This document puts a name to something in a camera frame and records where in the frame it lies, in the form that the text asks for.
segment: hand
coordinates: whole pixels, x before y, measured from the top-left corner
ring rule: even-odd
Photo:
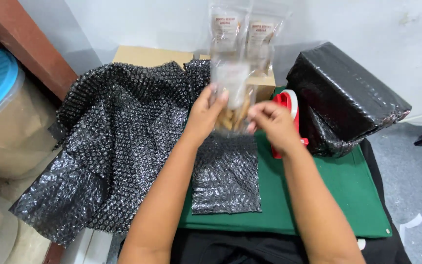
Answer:
[[[190,140],[196,147],[201,146],[204,139],[214,129],[214,124],[222,108],[226,106],[229,93],[225,91],[220,98],[216,99],[213,105],[209,105],[210,97],[216,86],[210,84],[203,89],[198,99],[191,108],[187,125],[183,131],[183,138]]]
[[[302,145],[301,136],[296,131],[291,112],[272,101],[263,101],[249,109],[249,133],[258,128],[266,132],[268,141],[281,154],[285,154],[293,146]]]

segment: snack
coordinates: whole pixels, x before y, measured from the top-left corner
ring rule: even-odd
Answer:
[[[219,114],[215,127],[223,135],[247,133],[247,113],[255,104],[255,87],[245,84],[249,69],[247,63],[221,63],[211,71],[211,81],[217,85],[211,100],[214,101],[224,91],[229,93],[227,106]]]
[[[255,1],[250,14],[245,57],[255,76],[267,76],[273,69],[274,39],[282,29],[289,6],[267,0]]]
[[[251,0],[211,0],[211,59],[237,61],[244,58]]]

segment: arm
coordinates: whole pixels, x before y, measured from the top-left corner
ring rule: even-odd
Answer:
[[[283,156],[291,205],[309,261],[364,264],[351,226],[301,144],[290,112],[273,102],[263,102],[251,108],[249,116],[253,121],[249,129],[264,129]]]
[[[205,88],[193,105],[182,136],[131,222],[118,264],[170,262],[196,151],[227,101],[225,94],[209,107],[210,95],[211,88]]]

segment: green table cover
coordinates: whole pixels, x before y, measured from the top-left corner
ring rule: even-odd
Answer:
[[[192,215],[192,195],[189,188],[179,227],[297,234],[282,161],[273,159],[271,146],[263,132],[257,132],[255,140],[258,145],[258,177],[262,212]],[[359,146],[342,158],[314,157],[314,161],[356,236],[379,238],[392,235],[390,224]]]

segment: red tape dispenser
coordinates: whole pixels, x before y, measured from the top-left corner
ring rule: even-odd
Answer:
[[[297,132],[299,132],[299,107],[297,106],[297,96],[293,90],[283,90],[280,94],[277,94],[273,98],[273,102],[278,105],[287,107],[291,111],[291,116],[293,118],[294,126],[296,127]],[[308,145],[308,139],[301,139],[301,143],[304,146]],[[273,152],[273,158],[281,159],[281,155],[271,146]]]

